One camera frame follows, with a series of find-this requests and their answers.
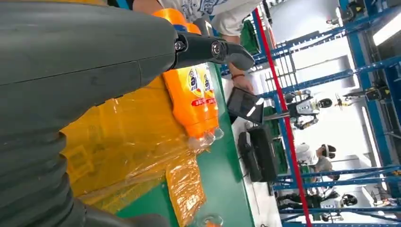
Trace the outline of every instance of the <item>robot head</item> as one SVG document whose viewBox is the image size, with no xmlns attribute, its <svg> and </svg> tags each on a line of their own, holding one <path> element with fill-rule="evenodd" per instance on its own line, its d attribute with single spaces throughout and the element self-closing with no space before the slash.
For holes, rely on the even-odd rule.
<svg viewBox="0 0 401 227">
<path fill-rule="evenodd" d="M 356 205 L 358 203 L 358 199 L 350 194 L 345 194 L 342 196 L 342 201 L 344 202 L 344 204 L 346 206 L 353 206 Z"/>
<path fill-rule="evenodd" d="M 329 98 L 324 98 L 317 102 L 319 105 L 319 108 L 329 108 L 331 105 L 333 105 L 333 101 Z"/>
</svg>

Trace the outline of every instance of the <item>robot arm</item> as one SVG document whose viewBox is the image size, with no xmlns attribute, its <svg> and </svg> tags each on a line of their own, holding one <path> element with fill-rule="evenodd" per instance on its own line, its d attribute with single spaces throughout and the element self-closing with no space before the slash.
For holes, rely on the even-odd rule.
<svg viewBox="0 0 401 227">
<path fill-rule="evenodd" d="M 308 127 L 310 127 L 310 126 L 312 126 L 312 125 L 314 125 L 314 124 L 319 122 L 319 119 L 316 117 L 316 115 L 314 115 L 313 117 L 314 118 L 312 120 L 310 120 L 308 122 L 305 122 L 305 123 L 300 122 L 299 119 L 297 118 L 295 123 L 294 123 L 294 126 L 296 128 L 298 128 L 298 129 L 300 129 L 300 130 L 304 130 L 304 129 L 306 129 L 306 128 L 308 128 Z"/>
<path fill-rule="evenodd" d="M 7 227 L 166 226 L 155 218 L 136 225 L 74 199 L 59 130 L 166 70 L 253 65 L 243 47 L 177 33 L 162 18 L 30 1 L 0 1 L 0 53 L 0 226 Z"/>
</svg>

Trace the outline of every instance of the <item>person's hand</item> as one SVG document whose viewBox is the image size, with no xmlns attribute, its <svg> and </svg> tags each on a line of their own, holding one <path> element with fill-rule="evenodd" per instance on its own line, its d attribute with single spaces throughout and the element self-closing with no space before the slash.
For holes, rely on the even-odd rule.
<svg viewBox="0 0 401 227">
<path fill-rule="evenodd" d="M 253 94 L 252 83 L 245 76 L 234 77 L 233 84 L 235 87 L 242 88 Z"/>
</svg>

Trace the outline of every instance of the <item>tablet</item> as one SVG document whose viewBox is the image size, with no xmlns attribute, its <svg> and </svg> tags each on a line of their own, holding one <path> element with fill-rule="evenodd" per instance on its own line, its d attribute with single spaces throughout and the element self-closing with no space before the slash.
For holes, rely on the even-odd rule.
<svg viewBox="0 0 401 227">
<path fill-rule="evenodd" d="M 263 124 L 264 99 L 234 87 L 227 102 L 230 114 L 242 117 L 255 124 Z"/>
</svg>

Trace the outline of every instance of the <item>blue metal rack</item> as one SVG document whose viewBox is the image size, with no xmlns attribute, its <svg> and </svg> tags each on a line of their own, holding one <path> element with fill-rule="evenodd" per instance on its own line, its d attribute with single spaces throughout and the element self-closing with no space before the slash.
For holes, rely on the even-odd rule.
<svg viewBox="0 0 401 227">
<path fill-rule="evenodd" d="M 314 187 L 332 187 L 332 186 L 342 186 L 342 185 L 352 185 L 352 184 L 367 184 L 367 183 L 397 183 L 401 181 L 400 176 L 386 176 L 380 177 L 367 177 L 363 179 L 350 179 L 343 181 L 327 181 L 327 182 L 315 182 L 315 183 L 304 183 L 304 188 L 314 188 Z M 287 185 L 275 185 L 273 189 L 275 190 L 285 190 L 285 189 L 297 189 L 296 184 L 291 183 Z"/>
<path fill-rule="evenodd" d="M 401 207 L 365 207 L 365 208 L 336 208 L 336 209 L 321 209 L 321 208 L 312 208 L 309 209 L 311 214 L 319 214 L 319 213 L 340 213 L 340 212 L 377 212 L 377 211 L 384 211 L 384 212 L 398 212 L 401 211 Z M 304 210 L 302 209 L 295 209 L 295 210 L 280 210 L 280 214 L 300 214 L 303 213 Z"/>
<path fill-rule="evenodd" d="M 312 224 L 313 227 L 400 227 L 401 224 L 370 224 L 370 223 L 327 223 Z M 283 227 L 306 227 L 306 224 L 297 222 L 284 222 Z"/>
<path fill-rule="evenodd" d="M 281 60 L 284 59 L 285 61 L 287 60 L 285 57 L 289 56 L 291 58 L 291 54 L 297 51 L 301 51 L 316 45 L 323 44 L 325 42 L 329 42 L 332 40 L 335 40 L 337 38 L 341 38 L 344 36 L 347 36 L 350 40 L 350 47 L 353 51 L 353 55 L 355 58 L 355 63 L 356 63 L 356 69 L 349 69 L 345 70 L 339 73 L 335 73 L 332 75 L 328 75 L 325 77 L 321 77 L 318 79 L 313 79 L 310 81 L 302 82 L 302 83 L 294 83 L 290 85 L 284 85 L 282 86 L 282 90 L 284 93 L 292 92 L 292 91 L 298 91 L 302 89 L 306 89 L 309 87 L 314 87 L 320 84 L 332 82 L 335 80 L 343 79 L 350 77 L 352 75 L 358 75 L 361 80 L 361 87 L 363 89 L 367 89 L 371 87 L 371 82 L 369 80 L 369 73 L 373 72 L 375 70 L 385 70 L 390 71 L 392 70 L 393 73 L 392 75 L 397 75 L 396 77 L 389 78 L 387 77 L 388 80 L 392 80 L 394 82 L 399 83 L 401 82 L 401 67 L 400 67 L 400 62 L 401 62 L 401 56 L 396 56 L 392 57 L 389 59 L 385 59 L 382 61 L 374 62 L 374 63 L 366 63 L 365 60 L 361 60 L 361 56 L 363 57 L 363 53 L 361 50 L 361 47 L 359 45 L 358 49 L 355 50 L 355 46 L 352 45 L 352 43 L 355 41 L 355 39 L 359 39 L 358 37 L 358 32 L 370 29 L 373 26 L 376 26 L 380 24 L 382 21 L 381 19 L 386 18 L 389 15 L 393 15 L 395 12 L 397 12 L 400 9 L 386 9 L 382 12 L 376 13 L 369 15 L 367 17 L 362 17 L 357 19 L 354 22 L 346 24 L 344 27 L 338 27 L 335 29 L 332 29 L 330 31 L 324 32 L 324 33 L 311 33 L 305 36 L 302 36 L 300 38 L 287 41 L 281 44 L 278 44 L 278 47 L 275 50 L 272 50 L 271 53 L 273 55 L 274 59 Z M 260 39 L 260 35 L 264 35 L 264 32 L 258 32 L 258 38 Z M 254 56 L 256 63 L 257 64 L 262 64 L 266 62 L 266 57 L 264 53 L 258 54 Z M 285 76 L 285 75 L 290 75 L 290 74 L 295 74 L 295 67 L 293 62 L 291 63 L 291 69 L 293 70 L 292 72 L 287 70 L 285 71 L 282 66 L 282 74 L 280 76 Z M 389 85 L 390 90 L 397 90 L 399 85 Z M 281 108 L 279 105 L 279 101 L 277 98 L 277 91 L 275 89 L 270 90 L 267 93 L 261 94 L 260 97 L 263 98 L 270 98 L 274 101 L 274 105 L 276 107 L 277 113 L 281 113 Z M 397 97 L 397 101 L 401 101 L 401 96 Z M 398 115 L 401 113 L 401 105 L 400 104 L 394 104 L 397 110 Z M 398 182 L 401 182 L 401 177 L 400 176 L 393 176 L 391 172 L 400 170 L 401 166 L 391 166 L 391 161 L 389 158 L 389 152 L 388 152 L 388 145 L 385 141 L 385 133 L 383 132 L 383 127 L 381 125 L 381 122 L 379 121 L 379 113 L 378 109 L 376 107 L 375 102 L 368 102 L 367 103 L 367 108 L 369 112 L 369 117 L 372 121 L 372 126 L 374 129 L 375 133 L 375 138 L 376 138 L 376 143 L 379 148 L 379 151 L 381 152 L 381 158 L 383 161 L 383 164 L 385 165 L 384 167 L 374 167 L 374 168 L 367 168 L 367 169 L 354 169 L 354 170 L 342 170 L 342 171 L 332 171 L 332 172 L 322 172 L 322 173 L 310 173 L 310 174 L 303 174 L 302 177 L 314 177 L 314 176 L 327 176 L 327 175 L 336 175 L 336 174 L 364 174 L 362 176 L 357 176 L 348 180 L 342 180 L 342 181 L 330 181 L 330 182 L 318 182 L 318 183 L 305 183 L 303 184 L 305 188 L 312 188 L 312 187 L 321 187 L 321 186 L 341 186 L 341 185 L 350 185 L 350 184 L 367 184 L 367 183 L 382 183 L 382 182 L 388 182 L 390 183 L 390 188 L 392 185 L 397 185 Z M 283 140 L 284 144 L 286 147 L 286 155 L 287 159 L 290 160 L 291 154 L 289 152 L 289 143 L 292 141 L 288 141 L 286 135 L 287 132 L 284 127 L 284 121 L 282 119 L 279 120 L 279 126 L 281 129 L 281 133 L 283 135 Z M 277 180 L 277 184 L 273 186 L 275 190 L 285 190 L 285 189 L 297 189 L 296 184 L 293 181 L 289 181 L 288 179 L 294 179 L 294 167 L 290 165 L 290 175 L 286 176 L 279 176 Z M 397 219 L 393 218 L 386 218 L 383 216 L 379 216 L 376 214 L 368 213 L 368 212 L 374 212 L 374 211 L 388 211 L 388 212 L 394 212 L 394 211 L 400 211 L 401 207 L 374 207 L 374 208 L 341 208 L 341 209 L 310 209 L 310 213 L 327 213 L 327 212 L 354 212 L 359 215 L 368 215 L 374 218 L 380 218 L 384 219 L 386 221 L 399 221 Z M 292 222 L 287 222 L 289 220 L 292 220 L 294 218 L 300 217 L 304 214 L 303 210 L 281 210 L 280 213 L 283 214 L 289 214 L 289 213 L 294 213 L 296 214 L 295 216 L 291 217 L 285 217 L 282 219 L 283 221 L 283 226 L 306 226 L 305 224 L 301 223 L 292 223 Z M 339 224 L 339 223 L 333 223 L 333 224 L 313 224 L 313 226 L 325 226 L 325 227 L 330 227 L 330 226 L 336 226 L 336 227 L 374 227 L 374 226 L 386 226 L 386 227 L 391 227 L 391 226 L 401 226 L 400 223 L 398 224 L 357 224 L 357 223 L 347 223 L 347 224 Z"/>
<path fill-rule="evenodd" d="M 379 175 L 383 173 L 393 172 L 401 169 L 401 166 L 384 166 L 384 167 L 372 167 L 372 168 L 363 168 L 363 169 L 349 169 L 349 170 L 339 170 L 339 171 L 331 171 L 331 172 L 319 172 L 319 173 L 308 173 L 302 174 L 302 178 L 306 177 L 315 177 L 315 176 L 329 176 L 329 175 L 345 175 L 345 174 L 361 174 L 361 173 L 370 173 L 372 172 L 374 175 Z M 278 180 L 291 179 L 290 175 L 279 176 Z"/>
<path fill-rule="evenodd" d="M 314 87 L 317 85 L 330 83 L 330 82 L 333 82 L 333 81 L 336 81 L 339 79 L 344 79 L 344 78 L 353 76 L 354 74 L 361 75 L 361 74 L 373 72 L 373 71 L 376 71 L 379 69 L 385 69 L 385 68 L 397 65 L 397 64 L 399 64 L 399 62 L 401 62 L 401 56 L 392 57 L 392 58 L 389 58 L 389 59 L 386 59 L 383 61 L 378 61 L 378 62 L 372 63 L 370 65 L 361 66 L 354 70 L 353 69 L 344 70 L 342 72 L 334 73 L 334 74 L 331 74 L 328 76 L 305 81 L 305 82 L 299 83 L 294 86 L 285 87 L 285 88 L 283 88 L 283 92 L 289 93 L 289 92 L 293 92 L 293 91 L 298 91 L 298 90 Z M 270 92 L 261 94 L 260 97 L 272 98 L 276 94 L 277 94 L 277 91 L 270 91 Z"/>
<path fill-rule="evenodd" d="M 378 12 L 371 16 L 362 17 L 354 22 L 347 23 L 342 27 L 341 26 L 336 27 L 334 29 L 322 33 L 313 32 L 293 40 L 284 41 L 282 43 L 277 44 L 276 49 L 271 50 L 272 57 L 274 60 L 276 60 L 291 55 L 295 52 L 305 50 L 317 45 L 321 45 L 344 36 L 357 35 L 358 32 L 370 29 L 380 24 L 382 18 L 392 15 L 398 12 L 398 10 L 399 10 L 398 8 L 385 9 L 382 12 Z M 256 34 L 258 36 L 258 41 L 261 44 L 262 43 L 261 35 L 264 35 L 264 32 L 256 29 Z M 260 65 L 267 62 L 266 54 L 264 53 L 263 48 L 261 49 L 262 49 L 261 53 L 253 56 L 253 58 L 255 59 L 255 65 Z M 229 74 L 227 65 L 222 65 L 221 73 L 223 76 Z"/>
</svg>

